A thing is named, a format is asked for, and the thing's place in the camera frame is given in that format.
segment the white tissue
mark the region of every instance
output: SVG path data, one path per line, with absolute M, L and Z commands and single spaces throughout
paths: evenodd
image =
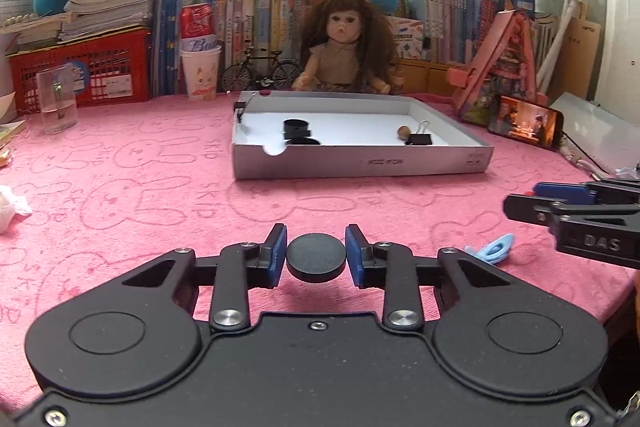
M 0 185 L 0 233 L 4 233 L 15 214 L 31 216 L 27 198 L 16 196 L 10 187 Z

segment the water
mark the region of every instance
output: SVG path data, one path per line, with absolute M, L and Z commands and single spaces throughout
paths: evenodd
M 43 107 L 41 113 L 46 134 L 60 132 L 78 122 L 76 100 L 61 100 L 58 105 Z

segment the red plastic basket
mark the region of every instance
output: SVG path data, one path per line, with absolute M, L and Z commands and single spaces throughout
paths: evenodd
M 79 107 L 149 99 L 148 28 L 111 34 L 9 57 L 15 105 L 21 114 L 38 112 L 36 74 L 66 63 L 74 66 Z

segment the long brown hair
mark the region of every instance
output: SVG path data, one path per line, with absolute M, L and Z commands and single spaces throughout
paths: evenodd
M 322 0 L 312 7 L 302 25 L 300 35 L 300 64 L 304 69 L 311 56 L 309 49 L 329 40 L 326 24 L 336 12 L 353 10 L 360 15 L 360 37 L 356 45 L 358 74 L 351 86 L 361 90 L 369 76 L 390 83 L 388 68 L 394 58 L 396 46 L 389 22 L 368 0 Z

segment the phone screen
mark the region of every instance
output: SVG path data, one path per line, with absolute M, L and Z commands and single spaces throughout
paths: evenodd
M 548 107 L 501 96 L 488 128 L 507 138 L 553 149 L 561 137 L 562 114 Z

